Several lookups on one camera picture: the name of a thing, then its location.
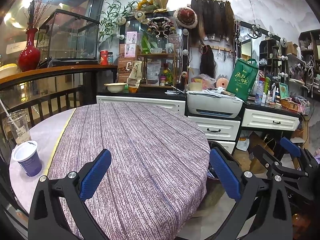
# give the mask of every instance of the white printer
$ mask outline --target white printer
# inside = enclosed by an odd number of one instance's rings
[[[243,101],[236,97],[222,95],[214,90],[187,92],[188,110],[192,114],[235,118]]]

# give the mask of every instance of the red vase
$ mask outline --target red vase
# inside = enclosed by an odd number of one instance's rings
[[[34,40],[37,28],[30,28],[26,30],[27,46],[20,53],[18,58],[18,66],[22,72],[34,70],[40,61],[40,50],[35,47]]]

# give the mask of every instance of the yogurt cup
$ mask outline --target yogurt cup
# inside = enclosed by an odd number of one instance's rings
[[[20,164],[29,177],[36,176],[42,169],[37,148],[36,141],[26,141],[18,145],[12,152],[12,159]]]

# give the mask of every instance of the purple tablecloth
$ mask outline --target purple tablecloth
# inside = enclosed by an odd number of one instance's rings
[[[48,177],[79,171],[103,148],[110,150],[112,163],[85,202],[102,230],[111,240],[174,239],[206,193],[210,149],[204,133],[186,117],[159,106],[82,106],[61,137]],[[80,235],[64,200],[62,207]]]

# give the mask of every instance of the white cabinet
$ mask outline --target white cabinet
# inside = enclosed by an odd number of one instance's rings
[[[227,150],[228,153],[232,154],[232,151],[234,147],[236,146],[235,142],[224,142],[224,141],[216,141],[216,140],[209,140],[209,141],[214,141],[217,143],[220,143],[223,148]]]
[[[135,102],[135,103],[152,104],[152,105],[162,106],[162,107],[171,109],[181,115],[184,115],[184,110],[186,106],[186,102],[181,100],[117,97],[117,96],[115,97],[114,96],[97,96],[98,104],[107,103],[107,102]]]
[[[188,116],[196,122],[207,139],[235,141],[240,121]]]
[[[299,118],[253,109],[245,109],[241,125],[243,127],[294,131],[299,125]]]

